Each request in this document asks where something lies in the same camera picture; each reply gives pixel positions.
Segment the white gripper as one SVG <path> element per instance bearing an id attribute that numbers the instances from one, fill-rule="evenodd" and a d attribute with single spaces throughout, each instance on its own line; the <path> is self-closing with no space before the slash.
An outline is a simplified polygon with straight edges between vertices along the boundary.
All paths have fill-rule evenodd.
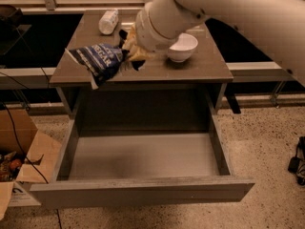
<path id="1" fill-rule="evenodd" d="M 152 52 L 166 51 L 176 42 L 176 39 L 169 39 L 161 35 L 153 26 L 149 16 L 152 5 L 152 2 L 147 3 L 136 15 L 135 24 L 132 24 L 124 39 L 122 49 L 129 51 L 129 61 L 152 59 Z"/>

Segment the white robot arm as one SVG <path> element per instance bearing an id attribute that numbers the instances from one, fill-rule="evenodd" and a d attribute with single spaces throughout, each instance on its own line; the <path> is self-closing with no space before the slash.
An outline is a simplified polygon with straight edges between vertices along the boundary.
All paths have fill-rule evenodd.
<path id="1" fill-rule="evenodd" d="M 303 0 L 153 0 L 137 14 L 123 48 L 131 61 L 145 60 L 210 18 L 235 28 L 305 85 Z"/>

